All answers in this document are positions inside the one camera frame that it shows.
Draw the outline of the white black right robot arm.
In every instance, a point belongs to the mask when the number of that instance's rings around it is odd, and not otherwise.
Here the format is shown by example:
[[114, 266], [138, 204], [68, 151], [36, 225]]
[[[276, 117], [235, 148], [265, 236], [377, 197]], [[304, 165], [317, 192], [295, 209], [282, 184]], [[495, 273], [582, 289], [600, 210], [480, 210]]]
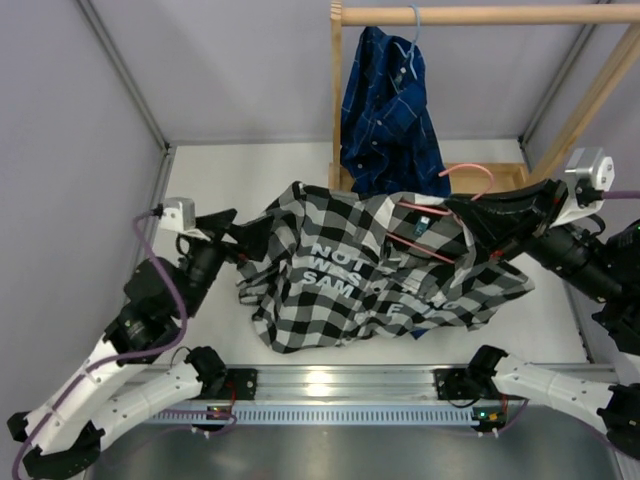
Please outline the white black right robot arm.
[[[595, 218], [606, 200], [636, 199], [594, 182], [545, 180], [478, 199], [454, 194], [445, 205], [495, 259], [525, 253], [598, 305], [593, 324], [617, 351], [639, 359], [639, 224], [602, 242], [576, 225]], [[639, 386], [576, 378], [528, 363], [499, 347], [481, 346], [456, 380], [476, 398], [520, 398], [573, 417], [617, 451], [639, 457]]]

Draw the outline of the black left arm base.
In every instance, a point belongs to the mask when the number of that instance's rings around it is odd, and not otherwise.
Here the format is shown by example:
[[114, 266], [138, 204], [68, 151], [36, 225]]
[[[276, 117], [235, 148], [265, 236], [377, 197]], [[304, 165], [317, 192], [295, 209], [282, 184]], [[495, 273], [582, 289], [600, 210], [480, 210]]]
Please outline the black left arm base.
[[213, 401], [207, 410], [213, 418], [230, 415], [237, 401], [253, 401], [258, 387], [258, 370], [230, 368], [226, 373], [206, 385], [197, 400]]

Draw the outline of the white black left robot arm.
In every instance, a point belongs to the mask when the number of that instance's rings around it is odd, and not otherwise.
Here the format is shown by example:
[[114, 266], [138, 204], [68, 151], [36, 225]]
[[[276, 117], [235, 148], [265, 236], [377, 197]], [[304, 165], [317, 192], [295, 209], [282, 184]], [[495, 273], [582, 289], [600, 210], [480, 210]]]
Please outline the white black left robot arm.
[[121, 388], [179, 346], [224, 263], [264, 258], [273, 220], [237, 225], [236, 210], [196, 216], [188, 199], [170, 199], [137, 215], [132, 228], [146, 252], [125, 284], [127, 298], [92, 352], [40, 407], [7, 421], [20, 444], [13, 478], [70, 479], [117, 439], [185, 400], [223, 393], [228, 370], [210, 346], [135, 390]]

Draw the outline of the light blue hanger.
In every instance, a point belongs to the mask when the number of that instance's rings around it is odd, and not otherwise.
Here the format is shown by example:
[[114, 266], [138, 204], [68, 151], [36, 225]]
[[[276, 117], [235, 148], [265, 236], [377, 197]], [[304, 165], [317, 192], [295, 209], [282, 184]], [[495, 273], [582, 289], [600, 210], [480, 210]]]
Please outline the light blue hanger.
[[421, 31], [421, 16], [419, 12], [419, 8], [415, 4], [411, 4], [410, 8], [413, 10], [415, 17], [415, 35], [408, 49], [404, 49], [403, 46], [398, 42], [394, 41], [393, 45], [399, 51], [400, 55], [403, 57], [403, 63], [400, 68], [400, 72], [402, 74], [406, 74], [410, 72], [415, 80], [418, 79], [418, 75], [416, 69], [414, 67], [414, 59], [416, 53], [417, 42], [420, 37]]

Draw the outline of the aluminium mounting rail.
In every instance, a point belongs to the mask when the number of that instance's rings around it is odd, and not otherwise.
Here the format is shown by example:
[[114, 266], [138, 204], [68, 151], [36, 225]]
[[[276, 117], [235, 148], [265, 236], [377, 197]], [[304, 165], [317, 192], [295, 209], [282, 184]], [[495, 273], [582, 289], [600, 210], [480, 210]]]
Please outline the aluminium mounting rail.
[[433, 399], [452, 365], [265, 365], [233, 382], [261, 401], [409, 401]]

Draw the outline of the wooden clothes rack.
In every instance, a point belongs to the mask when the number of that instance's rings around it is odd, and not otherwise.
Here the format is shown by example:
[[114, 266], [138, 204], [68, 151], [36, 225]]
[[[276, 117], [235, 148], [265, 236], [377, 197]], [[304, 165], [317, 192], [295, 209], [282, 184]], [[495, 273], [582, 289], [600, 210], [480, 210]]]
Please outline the wooden clothes rack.
[[562, 124], [532, 174], [512, 168], [513, 184], [550, 174], [593, 121], [605, 101], [639, 59], [639, 5], [600, 2], [542, 5], [447, 5], [330, 7], [333, 88], [333, 158], [329, 184], [346, 189], [352, 180], [340, 164], [340, 108], [346, 27], [436, 27], [431, 75], [435, 113], [455, 142], [527, 138], [542, 119], [585, 47], [601, 25], [625, 30], [573, 112]]

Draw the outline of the black white checkered shirt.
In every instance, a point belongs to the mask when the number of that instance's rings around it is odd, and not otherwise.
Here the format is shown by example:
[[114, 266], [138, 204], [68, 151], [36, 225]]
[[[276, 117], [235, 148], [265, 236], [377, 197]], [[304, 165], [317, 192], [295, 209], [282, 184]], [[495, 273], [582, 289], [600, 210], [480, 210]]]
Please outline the black white checkered shirt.
[[239, 270], [238, 297], [273, 351], [476, 330], [534, 287], [492, 259], [441, 198], [358, 195], [301, 182], [265, 210], [268, 251]]

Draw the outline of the blue plaid shirt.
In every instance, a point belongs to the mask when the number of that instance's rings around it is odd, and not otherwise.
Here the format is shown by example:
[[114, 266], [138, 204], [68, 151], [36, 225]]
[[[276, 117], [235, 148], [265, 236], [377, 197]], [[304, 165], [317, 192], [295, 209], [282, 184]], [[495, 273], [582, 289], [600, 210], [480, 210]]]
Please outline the blue plaid shirt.
[[359, 194], [451, 193], [417, 46], [378, 27], [360, 35], [341, 106], [341, 166]]

